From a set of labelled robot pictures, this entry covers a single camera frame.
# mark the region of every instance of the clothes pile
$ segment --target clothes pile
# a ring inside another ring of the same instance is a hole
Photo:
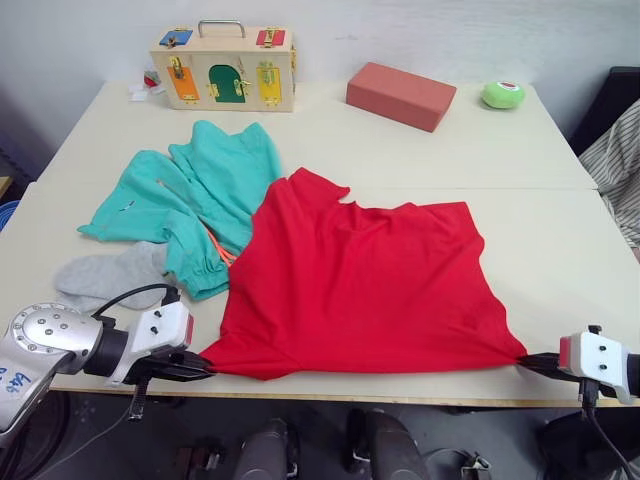
[[[202,352],[217,371],[441,372],[526,354],[465,203],[341,203],[349,189],[308,170],[280,178],[257,124],[227,135],[197,122],[169,152],[138,153],[79,230],[166,244],[165,271],[196,300],[230,289],[220,338]]]

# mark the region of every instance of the wooden busy board box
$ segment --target wooden busy board box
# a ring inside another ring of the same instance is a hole
[[[175,28],[151,49],[173,108],[291,112],[295,48],[291,31],[202,20]]]

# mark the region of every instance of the blue object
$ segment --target blue object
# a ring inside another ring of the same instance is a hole
[[[169,45],[169,39],[174,38],[173,45],[186,45],[189,39],[191,38],[191,34],[193,30],[171,30],[167,32],[167,34],[162,37],[160,40],[160,45]]]
[[[238,256],[251,240],[251,215],[282,176],[280,159],[257,123],[227,135],[204,120],[193,125],[190,143],[170,145],[169,153],[138,152],[78,231],[103,241],[167,243],[166,270],[194,299],[208,298],[229,288],[229,270],[207,228]]]
[[[16,208],[18,208],[18,203],[20,203],[19,200],[14,200],[0,206],[0,232],[11,218],[11,215],[13,215],[13,212],[16,211]]]

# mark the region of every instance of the table edge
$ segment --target table edge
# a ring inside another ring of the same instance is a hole
[[[106,395],[132,395],[132,390],[92,389],[51,387],[51,390],[72,393],[102,393]],[[363,403],[395,403],[406,405],[442,405],[458,407],[497,407],[497,408],[580,408],[576,400],[539,400],[539,399],[486,399],[486,398],[437,398],[437,397],[402,397],[377,395],[326,395],[314,393],[234,393],[234,392],[163,392],[150,391],[150,396],[172,396],[188,398],[242,398],[261,400],[311,400],[331,402],[363,402]],[[634,407],[640,406],[640,399],[632,405],[623,405],[613,398],[598,401],[598,407]]]

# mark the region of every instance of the blue square on box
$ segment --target blue square on box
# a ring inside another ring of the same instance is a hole
[[[193,30],[171,30],[170,32],[167,32],[164,37],[162,37],[162,40],[160,40],[160,45],[169,45],[170,38],[175,38],[175,42],[173,43],[174,45],[186,45],[189,41],[189,38],[191,38],[192,33]]]

